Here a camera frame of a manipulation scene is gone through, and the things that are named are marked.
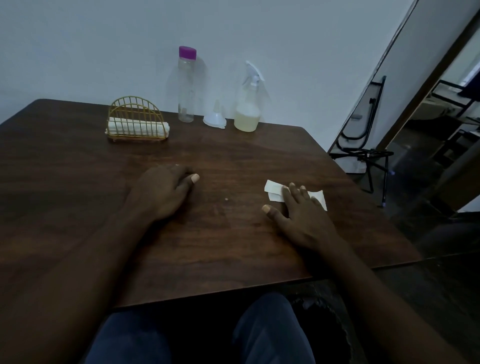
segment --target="fingernail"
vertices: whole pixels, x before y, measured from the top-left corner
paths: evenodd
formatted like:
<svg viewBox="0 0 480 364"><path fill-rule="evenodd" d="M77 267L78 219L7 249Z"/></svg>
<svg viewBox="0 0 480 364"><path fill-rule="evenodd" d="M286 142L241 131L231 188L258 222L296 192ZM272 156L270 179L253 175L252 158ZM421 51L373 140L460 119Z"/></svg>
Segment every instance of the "fingernail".
<svg viewBox="0 0 480 364"><path fill-rule="evenodd" d="M197 183L197 181L198 181L199 179L200 179L200 176L199 176L198 174L194 174L194 175L192 176L192 182L193 182L193 183Z"/></svg>

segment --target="forearm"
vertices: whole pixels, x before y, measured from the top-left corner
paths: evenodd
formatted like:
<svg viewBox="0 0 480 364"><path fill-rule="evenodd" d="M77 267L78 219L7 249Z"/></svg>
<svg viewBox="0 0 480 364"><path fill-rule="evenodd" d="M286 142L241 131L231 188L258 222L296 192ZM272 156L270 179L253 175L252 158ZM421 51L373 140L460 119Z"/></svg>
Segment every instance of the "forearm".
<svg viewBox="0 0 480 364"><path fill-rule="evenodd" d="M5 307L0 313L0 362L63 363L79 355L147 227L140 212L119 211Z"/></svg>
<svg viewBox="0 0 480 364"><path fill-rule="evenodd" d="M352 249L329 254L327 263L361 320L393 363L465 363Z"/></svg>

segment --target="yellow liquid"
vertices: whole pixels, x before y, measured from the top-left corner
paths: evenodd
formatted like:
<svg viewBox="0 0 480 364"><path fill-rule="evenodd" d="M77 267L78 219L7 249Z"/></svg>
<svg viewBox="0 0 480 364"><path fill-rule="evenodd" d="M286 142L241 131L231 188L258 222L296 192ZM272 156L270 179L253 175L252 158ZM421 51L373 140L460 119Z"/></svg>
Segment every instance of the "yellow liquid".
<svg viewBox="0 0 480 364"><path fill-rule="evenodd" d="M235 125L238 130L242 130L243 132L253 132L257 128L259 120L260 116L247 116L240 114L238 111L236 111L233 125Z"/></svg>

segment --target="purple bottle cap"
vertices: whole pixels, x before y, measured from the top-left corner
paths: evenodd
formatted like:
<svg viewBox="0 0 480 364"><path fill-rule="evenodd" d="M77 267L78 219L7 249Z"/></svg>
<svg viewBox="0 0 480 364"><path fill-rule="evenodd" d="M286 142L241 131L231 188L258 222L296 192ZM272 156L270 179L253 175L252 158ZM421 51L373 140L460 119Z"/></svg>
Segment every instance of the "purple bottle cap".
<svg viewBox="0 0 480 364"><path fill-rule="evenodd" d="M196 60L197 59L197 50L195 48L180 46L179 47L179 57L180 58L186 58L188 60Z"/></svg>

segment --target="spray bottle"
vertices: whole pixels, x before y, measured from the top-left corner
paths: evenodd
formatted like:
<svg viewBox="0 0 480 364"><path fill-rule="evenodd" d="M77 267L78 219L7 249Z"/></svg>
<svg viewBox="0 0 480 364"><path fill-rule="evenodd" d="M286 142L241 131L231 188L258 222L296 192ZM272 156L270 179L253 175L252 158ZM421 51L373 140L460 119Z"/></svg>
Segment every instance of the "spray bottle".
<svg viewBox="0 0 480 364"><path fill-rule="evenodd" d="M260 81L264 81L264 78L260 71L249 61L246 61L246 65L248 76L243 82L233 125L243 132L253 132L257 128L262 114L258 105L257 93Z"/></svg>

